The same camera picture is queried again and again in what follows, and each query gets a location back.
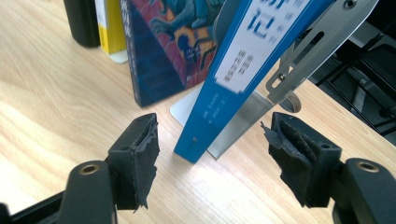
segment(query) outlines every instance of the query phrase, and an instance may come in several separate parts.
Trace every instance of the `metal stand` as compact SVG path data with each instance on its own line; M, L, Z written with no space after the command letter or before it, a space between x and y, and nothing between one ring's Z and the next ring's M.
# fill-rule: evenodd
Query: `metal stand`
M303 41L296 48L290 47L282 56L279 69L266 83L269 94L262 96L254 91L209 147L209 153L218 159L251 125L274 105L287 99L353 34L370 15L376 3L377 1L372 0L337 0L332 4L313 23ZM307 50L314 39L317 41L316 45ZM301 60L289 71L297 58ZM185 124L200 89L197 88L172 105L171 114L182 125Z

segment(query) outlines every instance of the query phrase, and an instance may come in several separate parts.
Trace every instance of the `book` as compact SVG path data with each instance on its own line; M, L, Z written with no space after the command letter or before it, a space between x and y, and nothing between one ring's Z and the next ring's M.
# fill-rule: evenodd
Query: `book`
M125 63L125 35L123 33L120 2L95 0L101 49L117 63Z
M175 153L198 162L280 56L331 3L241 0Z
M196 2L120 0L134 98L140 106L207 77L217 48L213 25L224 0Z

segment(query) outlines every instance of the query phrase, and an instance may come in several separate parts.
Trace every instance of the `book cover illustration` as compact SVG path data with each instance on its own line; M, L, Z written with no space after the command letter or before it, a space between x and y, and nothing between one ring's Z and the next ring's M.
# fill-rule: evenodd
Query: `book cover illustration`
M225 0L120 0L134 98L141 106L205 80Z

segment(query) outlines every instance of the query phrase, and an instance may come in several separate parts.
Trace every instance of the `wooden surface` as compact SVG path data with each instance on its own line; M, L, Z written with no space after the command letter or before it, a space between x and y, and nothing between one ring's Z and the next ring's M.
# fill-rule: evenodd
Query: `wooden surface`
M169 114L187 91L140 108L128 64L79 46L63 1L6 0L0 15L0 202L12 214L64 190L76 165L103 160L134 118L155 112L161 153L148 210L119 212L120 223L332 223L332 203L302 208L280 180L259 122L218 161L206 153L192 165L173 153L182 128ZM393 145L311 83L296 93L295 115L342 147L343 161L396 175Z

